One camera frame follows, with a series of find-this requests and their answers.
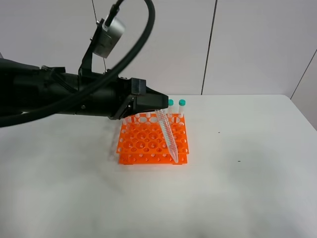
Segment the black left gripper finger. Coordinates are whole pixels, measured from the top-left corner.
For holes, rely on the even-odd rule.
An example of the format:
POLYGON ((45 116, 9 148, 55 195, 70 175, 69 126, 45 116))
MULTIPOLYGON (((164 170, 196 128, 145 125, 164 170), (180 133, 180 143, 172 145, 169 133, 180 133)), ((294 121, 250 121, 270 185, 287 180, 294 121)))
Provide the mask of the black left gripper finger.
POLYGON ((168 96, 152 90, 145 84, 133 86, 133 114, 168 108, 168 96))

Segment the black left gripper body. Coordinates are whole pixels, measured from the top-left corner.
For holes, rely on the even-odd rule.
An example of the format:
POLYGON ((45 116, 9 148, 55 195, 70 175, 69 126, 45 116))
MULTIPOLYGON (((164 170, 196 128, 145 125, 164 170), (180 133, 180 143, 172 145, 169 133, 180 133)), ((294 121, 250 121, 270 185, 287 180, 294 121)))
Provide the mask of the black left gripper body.
POLYGON ((138 96, 146 94, 146 80, 139 78, 117 78, 109 83, 111 101, 109 103, 111 120, 123 119, 136 114, 136 101, 138 96))

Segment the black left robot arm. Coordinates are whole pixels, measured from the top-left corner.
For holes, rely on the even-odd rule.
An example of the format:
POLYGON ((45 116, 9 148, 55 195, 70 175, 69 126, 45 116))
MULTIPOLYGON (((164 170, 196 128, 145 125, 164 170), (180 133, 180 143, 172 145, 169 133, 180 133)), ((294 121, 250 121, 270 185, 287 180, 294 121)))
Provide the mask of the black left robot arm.
MULTIPOLYGON (((88 78, 82 78, 66 73, 64 67, 37 67, 1 59, 0 115, 38 110, 84 89, 99 77, 99 73, 91 73, 88 78)), ((118 77, 60 113, 116 120, 167 107, 168 96, 147 87, 145 80, 118 77)))

